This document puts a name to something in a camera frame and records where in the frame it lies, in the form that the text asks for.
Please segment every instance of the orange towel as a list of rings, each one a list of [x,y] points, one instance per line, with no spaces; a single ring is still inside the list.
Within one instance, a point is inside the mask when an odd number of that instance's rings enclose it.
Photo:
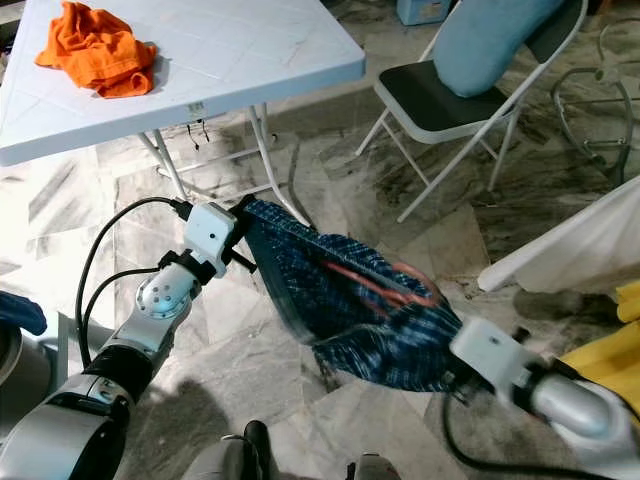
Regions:
[[[144,95],[153,89],[155,46],[136,40],[129,25],[106,10],[78,2],[62,6],[64,13],[51,21],[47,48],[36,64],[61,68],[77,86],[106,98]]]

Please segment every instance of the blue container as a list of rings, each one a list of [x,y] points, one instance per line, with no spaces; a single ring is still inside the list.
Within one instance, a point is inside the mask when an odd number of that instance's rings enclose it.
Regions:
[[[439,23],[447,18],[451,0],[398,0],[396,11],[405,25]]]

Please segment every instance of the blue plaid cloth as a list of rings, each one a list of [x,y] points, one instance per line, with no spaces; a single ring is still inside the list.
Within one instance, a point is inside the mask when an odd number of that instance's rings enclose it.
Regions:
[[[34,335],[41,335],[47,329],[47,319],[37,303],[0,291],[0,325],[20,327]]]
[[[453,361],[449,343],[462,322],[444,297],[436,307],[393,308],[324,262],[384,278],[387,288],[403,293],[430,297],[431,292],[394,271],[377,251],[342,235],[319,234],[278,205],[255,200],[244,212],[250,225],[245,238],[267,290],[299,341],[332,367],[364,380],[413,391],[446,388],[442,376]]]

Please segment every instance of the wire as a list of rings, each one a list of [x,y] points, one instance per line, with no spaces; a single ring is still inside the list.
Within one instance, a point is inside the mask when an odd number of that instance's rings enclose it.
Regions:
[[[196,149],[196,151],[200,150],[200,145],[198,145],[198,142],[196,142],[191,136],[191,126],[189,124],[187,124],[187,134],[189,135],[189,138],[193,142],[193,146]]]
[[[133,270],[125,270],[123,272],[118,272],[118,273],[116,273],[114,275],[111,275],[104,282],[102,282],[98,286],[98,288],[96,288],[96,290],[93,292],[93,295],[91,295],[91,298],[89,299],[89,303],[87,304],[87,309],[85,310],[85,312],[84,312],[84,314],[82,316],[82,331],[80,332],[79,343],[81,345],[87,345],[87,349],[88,349],[88,346],[89,346],[89,338],[88,338],[89,319],[91,318],[91,311],[93,310],[93,306],[95,305],[95,303],[98,300],[98,297],[100,296],[102,291],[105,288],[107,288],[110,283],[118,280],[119,278],[126,277],[128,275],[138,275],[138,274],[142,274],[142,273],[154,273],[154,272],[158,272],[158,271],[160,271],[160,267],[136,268],[136,269],[133,269]]]
[[[204,120],[200,119],[200,120],[198,120],[198,123],[202,123],[202,133],[204,133],[204,138],[207,139],[207,142],[211,142],[211,140],[209,140],[209,134],[207,133],[207,129],[205,128],[205,124],[207,122],[205,122]]]
[[[453,455],[465,465],[476,470],[498,473],[512,473],[519,475],[547,475],[556,478],[578,478],[583,480],[613,480],[610,477],[603,477],[594,473],[583,472],[580,470],[571,470],[560,467],[546,467],[543,465],[518,465],[511,463],[485,462],[477,460],[464,453],[453,438],[451,433],[451,401],[453,394],[447,393],[442,405],[442,431],[447,445]]]
[[[76,317],[76,330],[78,332],[78,343],[80,344],[80,355],[82,357],[82,364],[86,368],[91,363],[91,354],[89,353],[89,345],[86,340],[86,335],[83,336],[83,314],[82,314],[82,299],[84,297],[84,289],[87,283],[87,277],[89,275],[89,269],[91,268],[91,263],[93,262],[94,257],[96,256],[96,252],[98,247],[100,246],[100,242],[107,234],[109,229],[122,217],[124,217],[131,210],[138,208],[141,205],[146,203],[166,203],[168,205],[174,206],[175,201],[166,198],[166,197],[148,197],[133,202],[131,205],[128,205],[123,210],[118,212],[107,222],[107,224],[102,227],[102,230],[98,233],[96,239],[93,241],[93,245],[91,245],[91,250],[89,250],[89,254],[87,255],[87,259],[85,260],[84,267],[82,269],[82,274],[80,275],[80,282],[78,283],[78,292],[76,294],[76,305],[75,305],[75,317]]]

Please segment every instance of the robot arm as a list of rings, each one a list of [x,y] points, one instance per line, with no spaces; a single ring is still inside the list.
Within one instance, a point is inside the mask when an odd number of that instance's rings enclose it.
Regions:
[[[95,360],[16,425],[0,454],[0,479],[113,478],[131,411],[167,358],[201,286],[222,277],[230,259],[252,266],[231,250],[241,235],[235,217],[215,204],[188,211],[188,249],[166,256],[163,268],[142,282],[129,319]],[[481,319],[462,328],[451,351],[498,398],[548,422],[588,471],[638,477],[631,415],[615,394],[554,372]],[[378,462],[373,456],[368,461],[372,468]]]
[[[129,319],[79,375],[23,418],[0,455],[0,478],[113,478],[135,403],[173,346],[201,286],[238,258],[236,219],[215,204],[193,207],[187,250],[142,282]]]
[[[606,388],[558,371],[493,323],[469,321],[451,351],[490,384],[501,401],[548,423],[583,468],[619,480],[640,475],[640,444],[632,412]]]

